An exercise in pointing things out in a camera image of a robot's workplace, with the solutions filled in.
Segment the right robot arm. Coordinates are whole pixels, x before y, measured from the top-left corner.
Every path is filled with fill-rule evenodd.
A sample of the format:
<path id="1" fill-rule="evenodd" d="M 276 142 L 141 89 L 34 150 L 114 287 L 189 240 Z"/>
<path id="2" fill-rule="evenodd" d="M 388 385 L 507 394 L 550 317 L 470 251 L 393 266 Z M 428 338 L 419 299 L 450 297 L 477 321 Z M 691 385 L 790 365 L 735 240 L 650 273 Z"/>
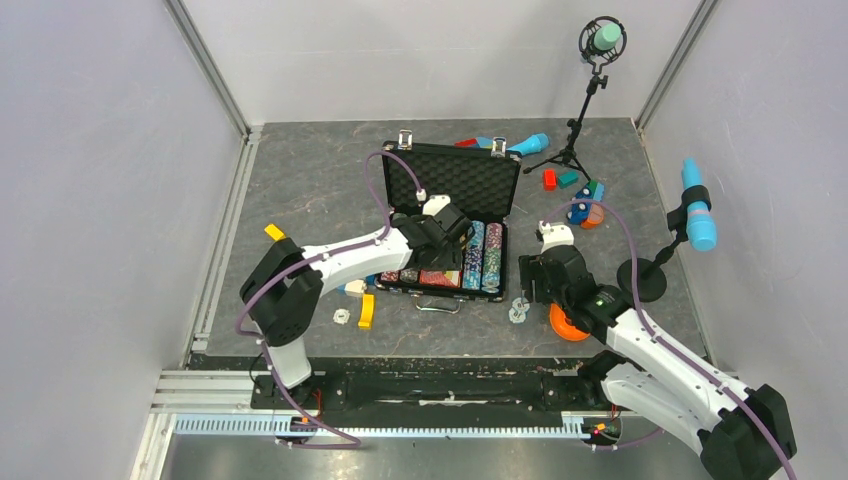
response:
<path id="1" fill-rule="evenodd" d="M 541 222 L 540 253 L 519 259 L 524 296 L 555 306 L 565 324 L 605 350 L 577 382 L 591 408 L 631 410 L 686 444 L 713 479 L 769 479 L 793 473 L 797 443 L 785 398 L 754 389 L 694 354 L 664 331 L 630 295 L 589 273 L 563 223 Z"/>

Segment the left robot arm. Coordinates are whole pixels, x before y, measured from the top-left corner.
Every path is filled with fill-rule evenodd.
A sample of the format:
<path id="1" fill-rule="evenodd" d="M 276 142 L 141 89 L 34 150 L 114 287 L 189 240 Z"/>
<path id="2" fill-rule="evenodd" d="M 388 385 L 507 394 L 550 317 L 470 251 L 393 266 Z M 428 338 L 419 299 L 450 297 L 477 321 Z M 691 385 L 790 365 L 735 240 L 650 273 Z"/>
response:
<path id="1" fill-rule="evenodd" d="M 319 300 L 350 281 L 400 271 L 458 270 L 472 236 L 472 221 L 446 195 L 430 198 L 417 215 L 386 217 L 378 230 L 348 240 L 299 246 L 275 241 L 239 290 L 244 303 L 238 333 L 260 341 L 276 381 L 275 392 L 290 407 L 314 394 L 304 335 Z M 248 331 L 243 323 L 254 325 Z"/>

